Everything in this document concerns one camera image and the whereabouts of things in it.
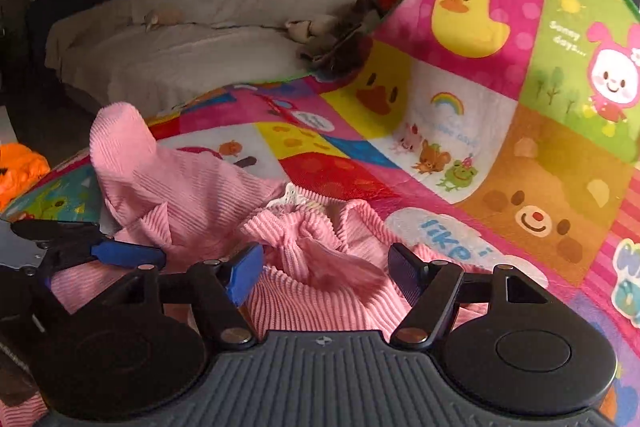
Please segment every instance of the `rainbow illustration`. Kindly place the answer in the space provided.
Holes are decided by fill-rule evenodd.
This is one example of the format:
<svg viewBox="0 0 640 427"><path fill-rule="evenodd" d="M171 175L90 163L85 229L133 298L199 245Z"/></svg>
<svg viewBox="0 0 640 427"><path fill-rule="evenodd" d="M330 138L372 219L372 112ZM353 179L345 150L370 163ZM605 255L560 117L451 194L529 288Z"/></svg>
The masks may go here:
<svg viewBox="0 0 640 427"><path fill-rule="evenodd" d="M465 114L465 106L463 105L462 100L460 100L455 94L451 92L443 91L436 93L435 95L433 95L431 103L436 106L442 105L444 103L446 105L449 105L456 115L461 116Z"/></svg>

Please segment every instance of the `cartoon frog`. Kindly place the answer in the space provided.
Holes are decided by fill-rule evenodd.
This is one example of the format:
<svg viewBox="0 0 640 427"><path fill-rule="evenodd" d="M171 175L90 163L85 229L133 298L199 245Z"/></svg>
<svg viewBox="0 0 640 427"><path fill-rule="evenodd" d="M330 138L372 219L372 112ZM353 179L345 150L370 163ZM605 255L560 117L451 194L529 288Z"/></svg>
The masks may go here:
<svg viewBox="0 0 640 427"><path fill-rule="evenodd" d="M453 166L447 169L444 178L436 187L444 187L447 192L454 189L459 190L471 185L476 174L478 174L478 170L473 166L472 155L469 155L462 161L455 160Z"/></svg>

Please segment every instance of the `floor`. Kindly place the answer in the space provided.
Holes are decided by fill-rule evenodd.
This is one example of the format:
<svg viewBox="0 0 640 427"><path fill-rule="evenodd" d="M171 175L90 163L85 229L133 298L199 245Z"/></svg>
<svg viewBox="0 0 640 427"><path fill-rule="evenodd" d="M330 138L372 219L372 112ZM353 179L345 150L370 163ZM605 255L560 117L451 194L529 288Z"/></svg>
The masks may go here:
<svg viewBox="0 0 640 427"><path fill-rule="evenodd" d="M51 167L89 146L94 117L59 92L33 86L2 94L18 142L42 154Z"/></svg>
<svg viewBox="0 0 640 427"><path fill-rule="evenodd" d="M9 120L9 114L6 107L0 106L0 144L13 143L17 141L15 138L14 128Z"/></svg>

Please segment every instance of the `metal screw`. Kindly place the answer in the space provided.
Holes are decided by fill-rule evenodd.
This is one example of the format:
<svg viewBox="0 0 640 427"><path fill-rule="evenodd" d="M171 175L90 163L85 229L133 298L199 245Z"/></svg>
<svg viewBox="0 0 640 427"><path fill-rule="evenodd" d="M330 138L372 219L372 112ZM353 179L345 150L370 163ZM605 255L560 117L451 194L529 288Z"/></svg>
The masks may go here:
<svg viewBox="0 0 640 427"><path fill-rule="evenodd" d="M420 328L402 328L398 330L396 337L405 344L420 344L428 339L429 335Z"/></svg>
<svg viewBox="0 0 640 427"><path fill-rule="evenodd" d="M253 335L251 331L244 328L227 328L220 334L220 338L227 344L245 344L253 338Z"/></svg>

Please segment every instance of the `orange object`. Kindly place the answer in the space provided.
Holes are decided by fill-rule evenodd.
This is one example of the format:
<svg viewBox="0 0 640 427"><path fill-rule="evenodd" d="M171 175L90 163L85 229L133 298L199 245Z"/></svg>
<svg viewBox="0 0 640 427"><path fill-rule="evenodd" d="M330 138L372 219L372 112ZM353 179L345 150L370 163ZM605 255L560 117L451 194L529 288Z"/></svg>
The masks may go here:
<svg viewBox="0 0 640 427"><path fill-rule="evenodd" d="M238 156L238 154L242 152L242 144L236 140L231 140L230 142L223 143L218 151L223 156Z"/></svg>
<svg viewBox="0 0 640 427"><path fill-rule="evenodd" d="M600 413L603 416L609 418L612 422L616 419L616 413L618 412L618 403L616 400L616 390L613 386L609 387L609 392L604 397L602 405L600 406Z"/></svg>
<svg viewBox="0 0 640 427"><path fill-rule="evenodd" d="M19 143L0 146L0 210L50 171L44 156Z"/></svg>

